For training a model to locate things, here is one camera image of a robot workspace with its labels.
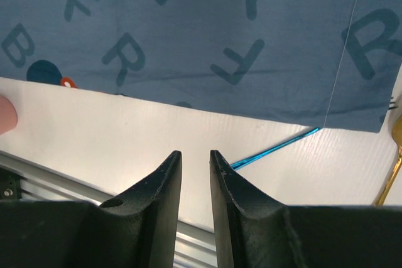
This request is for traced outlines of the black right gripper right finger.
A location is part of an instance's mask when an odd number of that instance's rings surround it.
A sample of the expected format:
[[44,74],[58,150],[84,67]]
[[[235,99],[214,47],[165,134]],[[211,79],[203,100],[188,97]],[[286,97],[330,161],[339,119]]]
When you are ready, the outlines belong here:
[[219,267],[400,267],[398,206],[291,206],[210,153]]

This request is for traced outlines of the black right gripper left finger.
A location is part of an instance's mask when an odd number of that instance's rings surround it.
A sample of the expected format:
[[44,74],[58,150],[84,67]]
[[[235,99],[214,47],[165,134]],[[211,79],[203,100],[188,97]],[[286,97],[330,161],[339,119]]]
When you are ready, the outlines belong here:
[[162,267],[173,263],[182,155],[100,205],[2,201],[2,267]]

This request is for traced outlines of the blue letter-print placemat cloth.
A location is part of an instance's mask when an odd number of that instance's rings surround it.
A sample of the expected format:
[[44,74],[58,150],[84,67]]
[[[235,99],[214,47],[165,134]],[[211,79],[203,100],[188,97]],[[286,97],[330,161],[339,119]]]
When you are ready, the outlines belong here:
[[1,0],[1,76],[378,132],[401,0]]

